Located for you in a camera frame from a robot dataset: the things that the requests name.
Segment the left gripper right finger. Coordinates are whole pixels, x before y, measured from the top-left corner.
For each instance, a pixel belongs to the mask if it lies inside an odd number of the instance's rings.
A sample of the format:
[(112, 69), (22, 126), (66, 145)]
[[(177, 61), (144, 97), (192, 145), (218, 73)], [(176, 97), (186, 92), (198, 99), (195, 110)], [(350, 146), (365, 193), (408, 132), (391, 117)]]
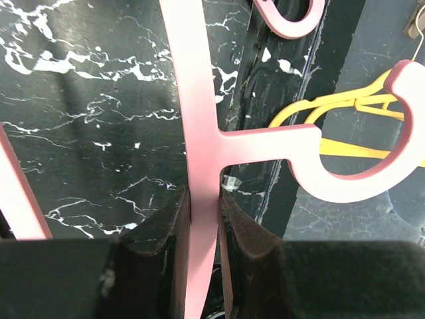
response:
[(218, 214), (227, 318), (423, 318), (424, 249), (400, 241), (285, 241), (226, 191)]

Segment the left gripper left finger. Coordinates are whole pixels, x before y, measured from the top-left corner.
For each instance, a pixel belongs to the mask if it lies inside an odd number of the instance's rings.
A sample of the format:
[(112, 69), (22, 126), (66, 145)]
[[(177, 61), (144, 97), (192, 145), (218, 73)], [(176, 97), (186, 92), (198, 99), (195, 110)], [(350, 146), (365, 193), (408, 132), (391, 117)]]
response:
[(189, 191), (121, 237), (1, 243), (2, 318), (182, 318)]

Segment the pink plastic hanger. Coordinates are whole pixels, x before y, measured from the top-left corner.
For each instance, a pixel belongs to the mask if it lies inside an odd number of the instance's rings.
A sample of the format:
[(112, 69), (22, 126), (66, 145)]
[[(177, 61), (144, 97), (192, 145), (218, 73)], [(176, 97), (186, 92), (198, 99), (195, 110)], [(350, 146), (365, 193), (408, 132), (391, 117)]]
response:
[[(366, 199), (399, 180), (418, 162), (416, 139), (420, 97), (413, 83), (424, 67), (411, 60), (395, 64), (384, 81), (402, 103), (407, 117), (403, 138), (378, 166), (357, 175), (333, 175), (319, 159), (321, 131), (313, 124), (223, 132), (218, 127), (213, 73), (200, 1), (161, 1), (149, 7), (167, 35), (168, 63), (176, 80), (185, 140), (190, 215), (185, 313), (202, 314), (220, 249), (218, 214), (221, 171), (231, 165), (288, 160), (295, 179), (312, 195), (334, 202)], [(53, 240), (45, 216), (5, 132), (1, 133), (1, 212), (11, 241)]]

